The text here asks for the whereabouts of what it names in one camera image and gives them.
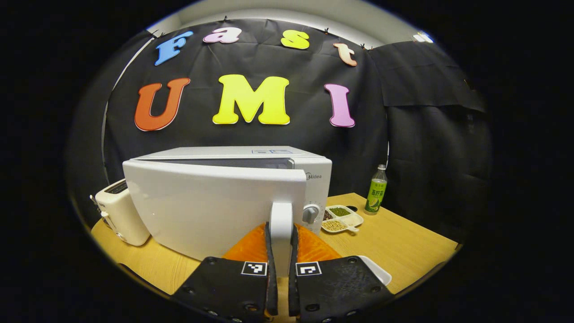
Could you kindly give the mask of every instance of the white microwave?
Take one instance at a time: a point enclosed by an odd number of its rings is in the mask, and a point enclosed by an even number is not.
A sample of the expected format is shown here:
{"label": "white microwave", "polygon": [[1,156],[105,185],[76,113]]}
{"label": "white microwave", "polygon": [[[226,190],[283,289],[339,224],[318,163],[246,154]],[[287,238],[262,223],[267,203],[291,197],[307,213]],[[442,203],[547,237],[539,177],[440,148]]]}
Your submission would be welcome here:
{"label": "white microwave", "polygon": [[288,146],[185,147],[124,161],[123,170],[154,239],[203,260],[269,221],[275,202],[291,203],[292,222],[318,235],[331,165]]}

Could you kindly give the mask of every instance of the green drink bottle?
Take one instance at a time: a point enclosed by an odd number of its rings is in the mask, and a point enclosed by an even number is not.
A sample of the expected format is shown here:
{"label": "green drink bottle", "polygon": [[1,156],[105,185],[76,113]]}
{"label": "green drink bottle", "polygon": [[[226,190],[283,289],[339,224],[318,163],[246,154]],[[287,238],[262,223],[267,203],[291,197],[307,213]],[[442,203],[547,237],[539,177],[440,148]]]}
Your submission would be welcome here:
{"label": "green drink bottle", "polygon": [[387,175],[385,175],[386,165],[379,165],[377,172],[371,179],[371,187],[367,195],[367,203],[364,206],[364,211],[367,214],[375,215],[379,212],[385,190],[387,188]]}

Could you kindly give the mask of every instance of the beans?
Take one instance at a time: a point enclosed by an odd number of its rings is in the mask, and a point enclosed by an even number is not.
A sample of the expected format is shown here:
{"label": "beans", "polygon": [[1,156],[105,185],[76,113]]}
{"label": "beans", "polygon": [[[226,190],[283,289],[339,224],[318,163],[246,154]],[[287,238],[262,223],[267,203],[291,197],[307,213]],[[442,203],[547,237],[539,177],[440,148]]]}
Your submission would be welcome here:
{"label": "beans", "polygon": [[333,212],[333,214],[335,214],[335,215],[338,216],[338,217],[342,217],[342,216],[346,216],[346,215],[349,215],[349,214],[350,214],[347,210],[345,210],[345,209],[342,208],[342,207],[334,207],[334,208],[329,209],[329,210],[330,210],[331,212]]}
{"label": "beans", "polygon": [[330,220],[333,217],[329,214],[329,212],[327,212],[327,210],[325,210],[325,215],[323,215],[323,221],[325,220]]}
{"label": "beans", "polygon": [[323,228],[329,231],[339,231],[342,229],[347,229],[345,225],[342,225],[338,221],[327,221],[323,222]]}

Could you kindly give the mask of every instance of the white plate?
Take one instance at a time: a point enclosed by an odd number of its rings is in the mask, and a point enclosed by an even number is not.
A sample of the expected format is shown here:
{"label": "white plate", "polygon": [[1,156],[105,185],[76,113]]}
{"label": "white plate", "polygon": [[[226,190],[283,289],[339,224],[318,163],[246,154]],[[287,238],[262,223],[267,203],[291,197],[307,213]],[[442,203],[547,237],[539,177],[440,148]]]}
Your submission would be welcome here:
{"label": "white plate", "polygon": [[377,276],[377,278],[381,281],[381,283],[387,286],[391,282],[393,277],[391,276],[391,274],[386,272],[386,270],[381,268],[381,266],[377,265],[374,261],[372,261],[370,258],[366,256],[359,256],[359,258],[363,260],[365,265],[367,265],[367,267],[373,272],[373,274]]}
{"label": "white plate", "polygon": [[[340,208],[346,210],[347,212],[349,212],[350,214],[347,214],[346,216],[338,217],[333,212],[331,212],[331,210],[330,210],[330,209],[334,209],[336,207],[340,207]],[[362,216],[360,216],[356,212],[353,212],[353,210],[349,209],[348,207],[346,207],[344,205],[327,206],[325,208],[325,210],[333,217],[333,219],[337,218],[337,219],[343,221],[348,226],[352,226],[352,227],[359,226],[359,225],[363,224],[363,221],[364,221]]]}
{"label": "white plate", "polygon": [[[338,222],[338,223],[340,223],[341,225],[343,225],[345,228],[344,228],[344,229],[341,229],[341,230],[328,230],[327,228],[325,228],[325,227],[323,226],[323,224],[325,224],[325,223],[327,223],[327,222]],[[331,220],[323,221],[323,223],[321,223],[321,228],[322,228],[323,230],[327,231],[327,232],[330,232],[330,233],[337,233],[337,232],[341,232],[341,231],[345,231],[345,230],[357,232],[357,231],[359,230],[359,229],[355,228],[354,226],[349,226],[349,225],[345,224],[345,222],[343,222],[343,221],[341,221],[341,220],[339,220],[339,219],[335,219],[335,218],[334,218],[334,219],[331,219]]]}

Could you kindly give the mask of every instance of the wooden table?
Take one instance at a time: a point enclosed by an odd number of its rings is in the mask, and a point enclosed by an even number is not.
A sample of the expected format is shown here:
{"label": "wooden table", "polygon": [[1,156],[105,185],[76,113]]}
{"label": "wooden table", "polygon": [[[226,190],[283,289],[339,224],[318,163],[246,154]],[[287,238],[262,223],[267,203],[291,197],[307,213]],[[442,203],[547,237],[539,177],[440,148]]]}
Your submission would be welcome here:
{"label": "wooden table", "polygon": [[[393,277],[387,288],[398,293],[421,278],[437,264],[448,260],[457,243],[423,228],[391,211],[381,208],[378,214],[364,213],[366,200],[350,193],[327,198],[327,205],[352,205],[364,218],[359,232],[326,233],[320,237],[341,256],[367,256]],[[173,294],[198,267],[199,261],[157,243],[152,237],[135,247],[118,239],[102,220],[92,228],[92,235],[115,262],[128,266],[160,290]],[[278,278],[279,315],[274,322],[295,322],[289,317],[288,278]]]}

